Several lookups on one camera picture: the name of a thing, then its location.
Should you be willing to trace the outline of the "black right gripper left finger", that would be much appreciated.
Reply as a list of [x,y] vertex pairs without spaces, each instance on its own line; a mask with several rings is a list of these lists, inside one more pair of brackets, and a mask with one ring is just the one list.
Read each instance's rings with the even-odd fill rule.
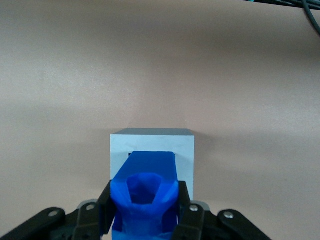
[[21,223],[2,240],[101,240],[114,221],[117,208],[111,198],[109,181],[97,200],[83,202],[66,214],[59,207],[46,208]]

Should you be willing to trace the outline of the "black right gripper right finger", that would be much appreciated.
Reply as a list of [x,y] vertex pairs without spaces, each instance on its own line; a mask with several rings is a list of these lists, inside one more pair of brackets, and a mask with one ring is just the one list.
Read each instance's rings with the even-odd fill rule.
[[185,181],[179,182],[178,224],[173,240],[269,240],[262,230],[234,209],[214,215],[202,205],[192,202]]

